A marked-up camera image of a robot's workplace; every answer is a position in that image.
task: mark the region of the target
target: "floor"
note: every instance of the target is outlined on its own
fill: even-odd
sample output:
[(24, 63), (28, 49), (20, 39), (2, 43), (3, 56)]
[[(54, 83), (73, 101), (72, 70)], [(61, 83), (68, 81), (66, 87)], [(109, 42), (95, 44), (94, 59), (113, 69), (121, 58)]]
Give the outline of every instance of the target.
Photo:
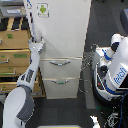
[[(120, 12), (128, 8), (128, 1), (121, 3), (120, 0), (92, 0), (89, 27), (86, 36), (85, 52), (91, 52), (91, 45), (110, 46), (111, 36), (120, 33), (126, 36), (120, 23)], [(86, 66), (81, 71), (80, 88), (86, 90)], [(36, 98), (35, 111), (28, 121), (26, 128), (36, 128), (41, 125), (79, 125), (82, 128), (92, 128), (91, 115), (98, 117), (101, 128), (105, 123), (105, 118), (101, 111), (93, 106), (92, 98), (87, 97), (88, 93), (78, 92), (77, 99), (47, 100), (46, 98)], [(2, 127), (3, 105), (0, 104), (0, 127)]]

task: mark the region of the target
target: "white robot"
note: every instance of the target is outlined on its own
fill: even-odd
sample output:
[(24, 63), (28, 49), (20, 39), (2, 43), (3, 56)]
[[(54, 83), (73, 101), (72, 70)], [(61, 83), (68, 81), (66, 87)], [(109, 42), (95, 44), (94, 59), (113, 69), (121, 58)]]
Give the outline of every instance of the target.
[(43, 38), (40, 43), (31, 42), (29, 44), (31, 50), (30, 66), (18, 78), (17, 88), (12, 90), (5, 100), (3, 128), (25, 128), (25, 124), (32, 116), (34, 101), (30, 94), (33, 91), (43, 45)]
[[(128, 34), (128, 10), (121, 12), (120, 20)], [(96, 48), (92, 69), (93, 91), (103, 103), (118, 104), (128, 90), (128, 37), (114, 34), (111, 47)]]

